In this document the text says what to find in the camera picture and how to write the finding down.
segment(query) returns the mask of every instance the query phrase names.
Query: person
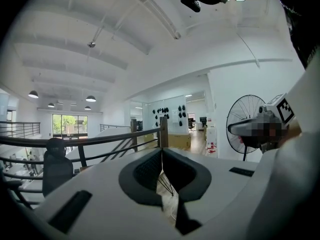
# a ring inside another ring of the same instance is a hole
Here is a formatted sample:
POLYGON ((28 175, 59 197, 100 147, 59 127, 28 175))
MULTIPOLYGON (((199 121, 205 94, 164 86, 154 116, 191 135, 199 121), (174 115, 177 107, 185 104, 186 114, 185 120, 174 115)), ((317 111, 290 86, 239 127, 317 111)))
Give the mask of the person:
POLYGON ((284 8, 290 37, 306 69, 319 49, 318 0, 279 0, 284 8))

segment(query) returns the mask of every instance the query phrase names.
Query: fan stand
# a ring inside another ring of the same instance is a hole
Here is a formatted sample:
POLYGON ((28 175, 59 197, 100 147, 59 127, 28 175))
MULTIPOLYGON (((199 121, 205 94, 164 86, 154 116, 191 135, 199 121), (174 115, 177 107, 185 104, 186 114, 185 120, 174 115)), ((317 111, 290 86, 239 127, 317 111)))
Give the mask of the fan stand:
POLYGON ((247 146, 244 146, 244 153, 243 153, 243 160, 242 161, 246 161, 246 157, 247 157, 247 146))

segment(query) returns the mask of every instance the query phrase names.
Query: office chair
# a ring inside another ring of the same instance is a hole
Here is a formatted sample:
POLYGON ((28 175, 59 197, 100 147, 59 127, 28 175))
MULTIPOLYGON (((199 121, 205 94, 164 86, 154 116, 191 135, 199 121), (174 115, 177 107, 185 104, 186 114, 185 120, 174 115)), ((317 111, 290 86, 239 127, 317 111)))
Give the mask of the office chair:
POLYGON ((42 193, 44 197, 70 180, 74 172, 72 162, 65 157, 66 145, 62 139, 49 139, 46 149, 43 156, 42 193))

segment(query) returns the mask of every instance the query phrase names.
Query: glass wall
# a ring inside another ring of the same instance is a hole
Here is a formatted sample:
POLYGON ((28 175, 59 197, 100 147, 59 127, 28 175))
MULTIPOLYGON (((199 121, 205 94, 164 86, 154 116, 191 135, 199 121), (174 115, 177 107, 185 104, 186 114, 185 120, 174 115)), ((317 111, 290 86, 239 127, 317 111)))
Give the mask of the glass wall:
POLYGON ((86 115, 52 115, 52 135, 62 139, 83 139, 88 137, 86 115))

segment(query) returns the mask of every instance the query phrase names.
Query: metal railing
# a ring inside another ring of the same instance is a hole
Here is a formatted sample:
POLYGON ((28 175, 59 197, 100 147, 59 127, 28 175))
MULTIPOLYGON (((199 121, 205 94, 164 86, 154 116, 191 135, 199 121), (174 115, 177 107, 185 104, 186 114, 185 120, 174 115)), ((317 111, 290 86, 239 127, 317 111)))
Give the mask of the metal railing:
POLYGON ((105 129, 110 129, 110 128, 125 128, 130 126, 123 126, 123 125, 111 125, 111 124, 103 124, 100 123, 100 132, 103 132, 105 129))
POLYGON ((39 122, 0 121, 0 136, 10 138, 25 138, 40 133, 39 122))
MULTIPOLYGON (((95 138, 87 138, 87 139, 70 139, 70 140, 64 140, 65 145, 67 147, 78 147, 79 151, 79 158, 77 159, 70 159, 72 163, 81 162, 82 167, 87 166, 87 161, 94 160, 94 159, 100 159, 103 158, 101 161, 104 162, 108 157, 113 157, 110 160, 113 160, 116 158, 116 156, 119 153, 122 153, 118 158, 123 157, 128 150, 134 150, 135 152, 138 151, 138 147, 152 143, 157 142, 156 147, 160 148, 167 148, 168 145, 168 124, 167 124, 167 118, 161 117, 160 118, 160 127, 156 129, 151 130, 144 130, 144 131, 137 131, 137 120, 133 119, 131 121, 131 132, 130 133, 124 133, 124 134, 118 134, 118 135, 112 135, 112 136, 103 136, 103 137, 95 137, 95 138), (137 137, 145 136, 149 134, 157 134, 157 138, 137 144, 137 137), (97 145, 97 144, 103 144, 103 143, 110 143, 110 142, 116 142, 121 141, 111 152, 92 156, 92 157, 86 157, 84 152, 84 146, 90 146, 90 145, 97 145)), ((47 144, 47 139, 28 139, 28 138, 13 138, 8 136, 0 136, 0 144, 10 145, 10 146, 18 146, 18 147, 31 147, 31 148, 45 148, 47 144)), ((29 165, 43 165, 44 161, 35 161, 35 160, 18 160, 18 159, 10 159, 6 157, 0 157, 0 161, 8 162, 8 163, 16 163, 16 164, 29 164, 29 165)), ((15 174, 9 174, 4 172, 3 175, 8 178, 12 179, 19 179, 19 180, 43 180, 42 176, 22 176, 22 175, 15 175, 15 174)), ((41 189, 11 189, 15 192, 21 192, 21 193, 33 193, 33 194, 39 194, 42 193, 41 189)), ((32 201, 26 201, 25 199, 22 200, 21 195, 19 195, 20 200, 17 200, 19 203, 25 204, 26 202, 30 205, 35 205, 35 202, 32 201)))

